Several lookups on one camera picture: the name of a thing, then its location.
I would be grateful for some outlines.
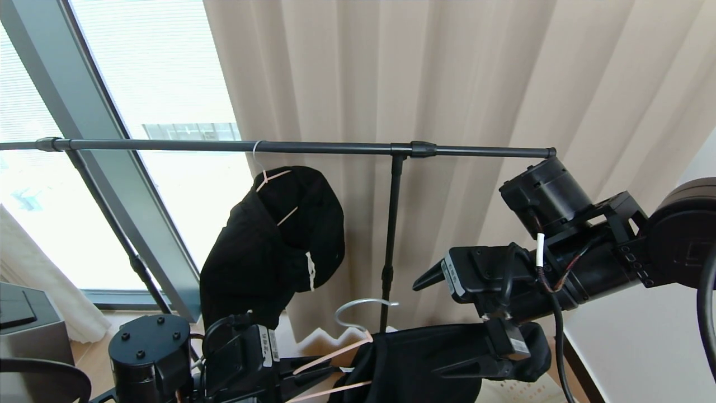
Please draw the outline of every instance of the black metal rod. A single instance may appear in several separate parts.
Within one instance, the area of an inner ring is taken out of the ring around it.
[[[140,256],[137,255],[134,250],[134,247],[132,247],[132,244],[130,243],[129,239],[125,235],[124,231],[122,231],[122,228],[117,222],[117,219],[115,218],[114,214],[112,214],[109,205],[107,205],[105,198],[102,197],[102,194],[97,188],[94,179],[92,179],[90,172],[87,170],[87,165],[84,164],[84,160],[79,154],[79,151],[68,150],[66,154],[77,172],[79,172],[79,176],[82,178],[85,186],[87,186],[87,190],[89,190],[89,193],[92,195],[92,198],[95,200],[95,203],[97,203],[97,206],[100,208],[102,215],[105,216],[105,220],[107,220],[107,223],[110,225],[110,229],[112,229],[112,232],[114,232],[117,241],[120,242],[120,245],[122,245],[122,249],[125,250],[125,253],[130,260],[130,266],[142,280],[142,283],[144,283],[147,290],[149,290],[149,294],[151,294],[152,298],[157,303],[159,310],[161,310],[162,313],[171,315],[172,311],[169,308],[169,305],[157,289],[157,286],[156,284],[154,284],[154,281],[152,280],[151,276],[149,276],[149,271],[147,270],[147,267],[145,266],[144,262],[142,261]],[[191,348],[190,352],[194,361],[198,361],[199,355],[197,355],[196,351]]]
[[[390,300],[390,286],[393,283],[393,251],[395,250],[395,227],[398,219],[398,200],[400,199],[400,177],[404,156],[393,156],[390,167],[390,203],[388,204],[388,236],[385,241],[385,265],[380,275],[382,297]],[[388,305],[380,306],[380,331],[388,327]]]
[[[186,141],[186,140],[87,140],[42,138],[38,141],[0,143],[0,150],[164,150],[164,151],[240,151],[250,152],[256,141]],[[259,141],[256,151],[263,153],[320,153],[426,156],[496,156],[549,158],[554,148],[510,148],[438,146],[431,143],[317,143],[299,141]]]

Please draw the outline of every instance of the wall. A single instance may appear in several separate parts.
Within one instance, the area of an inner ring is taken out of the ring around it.
[[[716,130],[678,184],[716,176]],[[567,335],[608,402],[713,402],[696,319],[696,290],[636,286],[583,305]]]

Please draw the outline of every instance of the curtain fold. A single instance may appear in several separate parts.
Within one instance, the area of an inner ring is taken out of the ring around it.
[[[110,322],[42,252],[2,204],[0,240],[3,279],[47,293],[61,313],[70,339],[80,343],[102,340]]]
[[[713,1],[205,1],[242,138],[557,147],[595,201],[651,213],[716,125]],[[323,172],[347,256],[296,295],[297,338],[380,296],[390,158],[257,154]],[[413,281],[450,246],[533,247],[497,188],[538,161],[433,157],[403,173],[389,325],[474,321]],[[377,329],[379,308],[353,320]]]

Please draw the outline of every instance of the hanging clothes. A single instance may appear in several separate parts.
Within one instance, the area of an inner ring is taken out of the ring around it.
[[[549,344],[536,323],[521,326],[531,352],[529,359],[512,361],[511,369],[496,379],[535,381],[551,364]],[[445,378],[436,370],[491,354],[482,323],[429,326],[373,335],[353,359],[353,371],[334,387],[372,381],[365,387],[331,394],[329,403],[474,403],[480,393],[479,377]],[[480,371],[479,365],[464,371]]]
[[[231,209],[201,271],[206,328],[248,310],[276,328],[294,293],[320,287],[343,261],[343,209],[323,174],[286,166],[266,175],[274,179],[256,176]]]

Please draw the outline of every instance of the sticker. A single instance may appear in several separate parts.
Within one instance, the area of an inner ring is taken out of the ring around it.
[[[263,325],[258,325],[258,335],[261,337],[261,355],[263,356],[263,366],[273,366],[274,362],[271,359],[273,357],[273,353],[271,352],[271,342],[269,341],[269,330]]]
[[[276,342],[276,332],[273,329],[268,330],[268,340],[271,342],[271,354],[274,356],[274,361],[279,362],[279,344]]]
[[[450,273],[448,272],[448,264],[445,263],[445,259],[440,262],[440,268],[442,268],[442,275],[445,276],[445,282],[447,283],[447,287],[450,289],[450,294],[455,293],[455,286],[453,285],[453,279],[450,277]]]
[[[465,294],[465,288],[463,288],[463,285],[460,284],[460,278],[458,278],[458,272],[455,270],[455,265],[453,264],[453,259],[450,257],[450,252],[445,255],[443,262],[447,265],[447,272],[450,274],[450,279],[453,281],[455,292],[462,297]]]
[[[515,351],[519,351],[521,353],[530,353],[530,350],[527,348],[527,344],[525,344],[522,340],[517,340],[516,338],[510,338],[510,343],[512,343],[512,347],[515,348]]]

